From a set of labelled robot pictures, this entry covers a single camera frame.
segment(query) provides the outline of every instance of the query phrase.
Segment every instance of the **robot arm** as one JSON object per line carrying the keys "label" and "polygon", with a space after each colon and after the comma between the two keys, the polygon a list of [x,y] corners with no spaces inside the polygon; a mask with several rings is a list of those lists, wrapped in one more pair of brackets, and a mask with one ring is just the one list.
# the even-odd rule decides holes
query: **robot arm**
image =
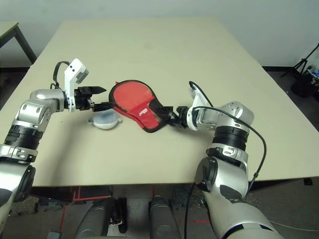
{"label": "robot arm", "polygon": [[0,145],[0,233],[13,202],[22,201],[30,192],[35,168],[30,165],[37,156],[37,147],[53,113],[64,109],[102,111],[110,103],[94,104],[91,97],[106,91],[101,87],[79,87],[87,76],[86,67],[74,59],[65,71],[65,91],[37,90],[31,93],[18,110],[11,128]]}
{"label": "robot arm", "polygon": [[[204,192],[213,230],[219,239],[282,239],[257,208],[243,202],[248,191],[246,142],[253,113],[239,102],[217,110],[198,85],[189,82],[194,102],[178,107],[170,124],[191,130],[213,130],[207,157],[199,163],[195,183]],[[232,119],[230,114],[239,120]]]}

